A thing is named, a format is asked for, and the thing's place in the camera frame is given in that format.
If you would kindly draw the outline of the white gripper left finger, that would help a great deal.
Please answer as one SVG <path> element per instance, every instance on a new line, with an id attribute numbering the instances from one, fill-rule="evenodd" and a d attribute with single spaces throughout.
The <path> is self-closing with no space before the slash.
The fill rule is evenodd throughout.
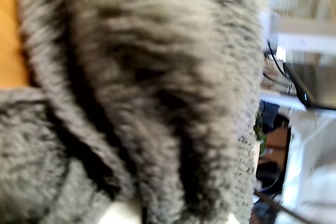
<path id="1" fill-rule="evenodd" d="M 138 201 L 113 202 L 102 217 L 100 224 L 140 224 L 141 204 Z"/>

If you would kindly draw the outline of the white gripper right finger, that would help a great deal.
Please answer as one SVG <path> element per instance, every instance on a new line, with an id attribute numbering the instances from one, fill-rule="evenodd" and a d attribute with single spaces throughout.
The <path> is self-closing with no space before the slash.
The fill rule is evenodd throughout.
<path id="1" fill-rule="evenodd" d="M 239 221 L 232 212 L 228 215 L 226 224 L 239 224 Z"/>

